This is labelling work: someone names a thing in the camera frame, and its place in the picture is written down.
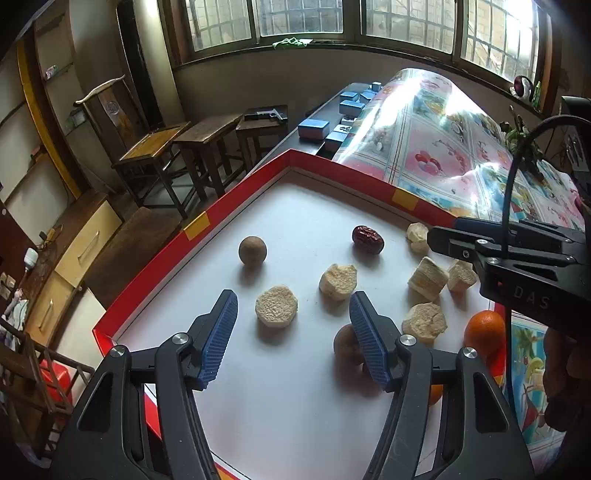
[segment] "window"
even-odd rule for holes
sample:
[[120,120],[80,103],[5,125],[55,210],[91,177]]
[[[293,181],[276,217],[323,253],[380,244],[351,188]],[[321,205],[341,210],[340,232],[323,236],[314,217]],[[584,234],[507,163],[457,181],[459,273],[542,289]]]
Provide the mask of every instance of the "window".
[[342,0],[258,0],[261,35],[342,33]]
[[532,0],[469,0],[462,57],[511,82],[517,75],[534,80],[538,32]]
[[195,51],[251,37],[246,0],[186,0]]
[[366,0],[366,6],[367,35],[452,52],[454,0]]
[[187,12],[181,27],[173,23],[190,31],[185,49],[192,44],[194,59],[300,35],[410,52],[505,90],[517,75],[535,83],[543,72],[538,59],[552,60],[538,55],[551,24],[534,1],[164,0]]

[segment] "red date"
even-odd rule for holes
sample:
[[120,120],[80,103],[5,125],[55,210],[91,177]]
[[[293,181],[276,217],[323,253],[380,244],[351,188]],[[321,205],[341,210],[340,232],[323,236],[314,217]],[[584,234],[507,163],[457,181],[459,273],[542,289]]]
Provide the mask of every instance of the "red date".
[[359,225],[353,229],[353,243],[367,253],[377,255],[384,249],[384,239],[374,229]]

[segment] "metal screw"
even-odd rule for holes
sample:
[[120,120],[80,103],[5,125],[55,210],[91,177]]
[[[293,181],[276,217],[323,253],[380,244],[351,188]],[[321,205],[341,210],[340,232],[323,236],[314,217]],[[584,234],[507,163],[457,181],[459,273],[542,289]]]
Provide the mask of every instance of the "metal screw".
[[474,350],[471,346],[465,346],[462,349],[462,353],[464,354],[464,356],[468,358],[476,358],[478,356],[478,352]]
[[110,356],[114,356],[115,358],[120,357],[125,353],[125,347],[123,345],[115,345],[111,351],[109,352]]
[[412,346],[417,343],[417,339],[412,335],[405,333],[404,335],[400,336],[400,343],[406,346]]
[[177,333],[173,336],[173,343],[175,345],[183,345],[189,341],[189,336],[186,333]]

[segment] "green cloth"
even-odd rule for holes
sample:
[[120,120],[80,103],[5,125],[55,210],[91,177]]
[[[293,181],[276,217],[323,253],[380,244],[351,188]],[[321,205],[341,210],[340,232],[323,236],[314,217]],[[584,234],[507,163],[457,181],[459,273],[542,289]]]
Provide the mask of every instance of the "green cloth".
[[308,43],[310,43],[311,41],[311,38],[284,38],[281,41],[276,41],[273,44],[273,48],[276,50],[283,50],[285,48],[304,48],[307,47]]

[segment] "wooden drawer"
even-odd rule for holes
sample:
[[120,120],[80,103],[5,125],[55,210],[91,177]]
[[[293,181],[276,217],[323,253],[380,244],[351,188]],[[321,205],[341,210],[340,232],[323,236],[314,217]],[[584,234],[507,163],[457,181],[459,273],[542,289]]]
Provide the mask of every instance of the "wooden drawer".
[[96,256],[120,225],[121,219],[109,202],[103,202],[76,235],[55,271],[73,287],[78,287]]
[[48,345],[74,293],[74,287],[52,272],[28,315],[25,331],[43,345]]

